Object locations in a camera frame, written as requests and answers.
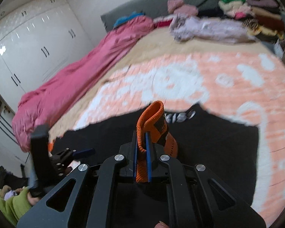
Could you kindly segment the green sleeve forearm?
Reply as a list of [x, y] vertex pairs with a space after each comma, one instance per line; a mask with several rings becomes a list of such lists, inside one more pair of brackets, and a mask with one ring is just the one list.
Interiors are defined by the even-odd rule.
[[27, 198], [28, 193], [29, 188], [25, 187], [17, 196], [12, 196], [7, 200], [0, 197], [0, 210], [6, 219], [14, 226], [16, 226], [20, 218], [32, 208]]

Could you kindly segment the person's left hand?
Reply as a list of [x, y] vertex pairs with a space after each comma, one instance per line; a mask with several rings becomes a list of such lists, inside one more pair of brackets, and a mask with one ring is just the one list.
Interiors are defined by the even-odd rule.
[[35, 206], [35, 204], [40, 201], [40, 198], [39, 197], [33, 197], [31, 195], [31, 193], [28, 191], [27, 200], [31, 206]]

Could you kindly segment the person's right hand thumb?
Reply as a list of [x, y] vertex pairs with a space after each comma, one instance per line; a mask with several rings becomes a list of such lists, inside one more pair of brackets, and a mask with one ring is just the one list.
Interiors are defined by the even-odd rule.
[[154, 228], [169, 228], [169, 226], [160, 221]]

